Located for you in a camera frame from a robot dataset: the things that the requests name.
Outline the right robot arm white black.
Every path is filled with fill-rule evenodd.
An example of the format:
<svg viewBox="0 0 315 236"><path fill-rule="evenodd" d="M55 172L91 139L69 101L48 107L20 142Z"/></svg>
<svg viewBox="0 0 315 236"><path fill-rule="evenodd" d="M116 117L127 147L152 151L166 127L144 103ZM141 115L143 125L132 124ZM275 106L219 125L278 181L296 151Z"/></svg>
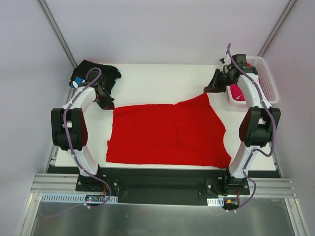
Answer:
<svg viewBox="0 0 315 236"><path fill-rule="evenodd" d="M267 156L273 154L281 112L272 106L268 98L264 88L267 76L263 74L263 65L258 60L249 60L245 54L232 56L226 53L220 59L222 67L215 70L211 82L204 89L207 93L225 92L231 85L237 85L248 108L239 127L241 143L234 160L221 178L208 185L219 195L248 194L248 171L254 158L268 144L271 148Z"/></svg>

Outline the white plastic basket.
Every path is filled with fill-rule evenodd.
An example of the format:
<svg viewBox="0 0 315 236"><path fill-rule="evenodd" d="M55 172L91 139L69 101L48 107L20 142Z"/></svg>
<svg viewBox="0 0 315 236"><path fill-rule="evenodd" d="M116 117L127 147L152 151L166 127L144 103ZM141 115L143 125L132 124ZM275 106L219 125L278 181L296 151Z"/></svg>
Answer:
<svg viewBox="0 0 315 236"><path fill-rule="evenodd" d="M265 59L262 57L247 56L247 64L254 66L258 72L258 81L262 91L270 104L277 104L279 101L273 76L271 75ZM246 108L245 101L235 101L231 96L230 86L226 88L229 104L232 107Z"/></svg>

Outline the left aluminium corner post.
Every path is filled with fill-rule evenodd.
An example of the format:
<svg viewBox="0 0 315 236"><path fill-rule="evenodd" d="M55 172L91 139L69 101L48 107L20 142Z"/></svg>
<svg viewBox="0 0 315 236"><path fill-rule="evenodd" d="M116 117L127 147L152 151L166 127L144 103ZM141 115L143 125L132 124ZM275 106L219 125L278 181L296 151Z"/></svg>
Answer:
<svg viewBox="0 0 315 236"><path fill-rule="evenodd" d="M61 49L63 50L66 58L68 59L69 63L73 68L76 68L78 66L70 47L68 46L63 33L47 3L46 0L37 0L37 3L39 4L40 9L42 10L52 32L54 33L59 45L61 46Z"/></svg>

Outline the red t shirt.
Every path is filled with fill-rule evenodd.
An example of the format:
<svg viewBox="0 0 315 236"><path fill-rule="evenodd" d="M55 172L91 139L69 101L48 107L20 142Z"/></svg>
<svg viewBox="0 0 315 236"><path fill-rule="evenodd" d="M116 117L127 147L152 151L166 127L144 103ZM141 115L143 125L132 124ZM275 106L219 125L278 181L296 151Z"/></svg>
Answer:
<svg viewBox="0 0 315 236"><path fill-rule="evenodd" d="M232 160L225 132L205 93L177 104L119 107L113 112L106 160L225 169Z"/></svg>

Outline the right aluminium corner post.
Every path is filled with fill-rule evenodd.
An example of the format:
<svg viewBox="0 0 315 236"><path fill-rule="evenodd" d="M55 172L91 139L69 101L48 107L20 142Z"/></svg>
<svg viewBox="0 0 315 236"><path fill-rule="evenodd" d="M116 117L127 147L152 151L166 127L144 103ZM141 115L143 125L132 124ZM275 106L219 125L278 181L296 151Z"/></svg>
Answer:
<svg viewBox="0 0 315 236"><path fill-rule="evenodd" d="M264 41L261 49L259 50L257 56L264 57L266 52L268 51L269 47L273 43L274 39L276 38L277 34L279 33L282 26L285 24L287 18L291 14L292 10L296 6L299 0L288 0L285 7L283 8L281 14L279 15L278 19L276 20L274 26L272 27L271 31L269 32L266 40Z"/></svg>

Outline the black flower t shirt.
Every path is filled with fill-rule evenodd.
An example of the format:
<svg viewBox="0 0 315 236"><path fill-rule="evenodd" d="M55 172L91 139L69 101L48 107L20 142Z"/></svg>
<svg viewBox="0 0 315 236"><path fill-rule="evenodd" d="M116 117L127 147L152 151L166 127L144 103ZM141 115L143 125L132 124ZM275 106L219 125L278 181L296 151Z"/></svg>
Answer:
<svg viewBox="0 0 315 236"><path fill-rule="evenodd" d="M97 67L101 70L102 75L105 76L105 89L109 94L116 83L117 79L121 78L121 73L119 69L111 65L93 63L88 60L83 60L74 70L70 78L69 86L72 89L77 89L79 85L83 83L86 79L88 71L94 67Z"/></svg>

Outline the aluminium corner post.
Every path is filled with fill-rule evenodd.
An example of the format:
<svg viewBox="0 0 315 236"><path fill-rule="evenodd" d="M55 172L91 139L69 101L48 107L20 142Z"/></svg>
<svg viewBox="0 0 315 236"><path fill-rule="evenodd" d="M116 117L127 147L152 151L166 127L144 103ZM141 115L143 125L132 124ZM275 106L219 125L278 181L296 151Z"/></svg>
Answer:
<svg viewBox="0 0 315 236"><path fill-rule="evenodd" d="M283 8L281 14L279 15L278 19L276 20L274 26L272 27L271 31L269 32L266 40L264 41L261 49L259 50L257 56L264 57L266 52L268 51L269 47L273 43L274 39L276 38L277 34L279 33L282 26L285 24L287 18L291 14L292 10L296 6L299 0L288 0L285 7Z"/></svg>
<svg viewBox="0 0 315 236"><path fill-rule="evenodd" d="M66 58L68 59L69 63L73 68L76 68L78 66L70 47L68 46L63 33L47 3L46 0L37 0L37 3L39 4L40 9L42 10L52 32L54 33L59 45L61 46L61 49L63 50Z"/></svg>

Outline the crumpled magenta t shirt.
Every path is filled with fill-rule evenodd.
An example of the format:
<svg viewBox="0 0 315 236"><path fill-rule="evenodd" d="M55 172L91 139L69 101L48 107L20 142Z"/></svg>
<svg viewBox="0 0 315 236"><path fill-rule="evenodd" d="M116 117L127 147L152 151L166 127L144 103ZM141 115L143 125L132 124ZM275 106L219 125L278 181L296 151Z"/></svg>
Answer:
<svg viewBox="0 0 315 236"><path fill-rule="evenodd" d="M237 84L230 85L230 91L235 101L245 101L245 97Z"/></svg>

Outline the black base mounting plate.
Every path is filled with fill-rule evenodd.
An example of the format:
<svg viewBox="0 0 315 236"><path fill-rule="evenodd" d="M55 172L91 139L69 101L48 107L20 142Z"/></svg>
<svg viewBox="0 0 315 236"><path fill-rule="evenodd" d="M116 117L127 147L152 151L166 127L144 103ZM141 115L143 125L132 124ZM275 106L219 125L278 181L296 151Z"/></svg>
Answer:
<svg viewBox="0 0 315 236"><path fill-rule="evenodd" d="M204 206L214 196L206 181L225 170L102 167L101 173L119 203Z"/></svg>

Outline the aluminium front frame rail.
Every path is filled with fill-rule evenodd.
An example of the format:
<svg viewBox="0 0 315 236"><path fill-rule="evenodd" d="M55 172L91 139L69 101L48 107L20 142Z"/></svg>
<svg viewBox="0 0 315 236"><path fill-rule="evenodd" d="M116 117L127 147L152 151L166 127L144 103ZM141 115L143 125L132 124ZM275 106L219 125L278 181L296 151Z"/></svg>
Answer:
<svg viewBox="0 0 315 236"><path fill-rule="evenodd" d="M293 181L287 178L252 178L256 183L256 197L297 198ZM74 193L77 175L36 174L31 186L35 193Z"/></svg>

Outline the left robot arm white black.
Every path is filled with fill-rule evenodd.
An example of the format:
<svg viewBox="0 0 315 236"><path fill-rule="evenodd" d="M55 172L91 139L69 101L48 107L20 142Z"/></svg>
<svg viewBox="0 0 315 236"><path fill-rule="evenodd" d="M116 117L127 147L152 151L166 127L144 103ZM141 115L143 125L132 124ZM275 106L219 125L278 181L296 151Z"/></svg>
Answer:
<svg viewBox="0 0 315 236"><path fill-rule="evenodd" d="M105 85L106 77L101 70L92 68L78 85L74 96L61 108L51 110L53 144L73 158L80 176L88 177L87 186L93 191L103 188L104 179L97 175L99 164L87 147L88 130L84 113L92 103L102 110L114 109L114 98Z"/></svg>

